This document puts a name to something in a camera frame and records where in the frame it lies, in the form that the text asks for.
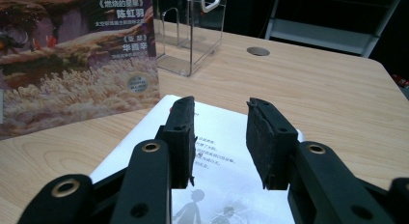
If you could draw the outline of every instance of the round sticker on book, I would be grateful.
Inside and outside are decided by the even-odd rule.
[[[143,93],[148,88],[148,84],[145,76],[133,76],[128,81],[128,89],[131,92]]]

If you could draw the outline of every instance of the clear plastic stand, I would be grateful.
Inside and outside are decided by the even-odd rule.
[[[158,66],[190,76],[221,43],[226,0],[153,0]]]

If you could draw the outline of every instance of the book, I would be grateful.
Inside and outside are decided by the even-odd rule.
[[[0,0],[0,140],[153,107],[151,0]]]
[[[133,148],[155,137],[178,99],[161,99],[92,172],[93,182],[125,168]],[[172,190],[174,223],[294,222],[287,191],[263,190],[246,147],[246,127],[247,115],[195,101],[195,186]],[[298,140],[304,141],[298,133]]]

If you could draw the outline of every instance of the sheet of paper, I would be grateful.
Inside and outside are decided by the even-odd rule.
[[[126,167],[135,145],[154,138],[177,99],[161,99],[93,171],[93,182]],[[173,223],[294,223],[287,191],[262,189],[246,147],[246,125],[246,115],[195,101],[195,186],[173,189]]]

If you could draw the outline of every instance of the wooden table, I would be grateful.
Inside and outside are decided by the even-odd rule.
[[[247,47],[267,49],[255,56]],[[247,113],[272,102],[307,140],[333,148],[361,179],[388,188],[409,177],[409,105],[385,69],[365,58],[224,34],[191,77],[161,71],[161,96]],[[61,126],[0,142],[0,222],[15,223],[49,181],[90,174],[149,110]]]

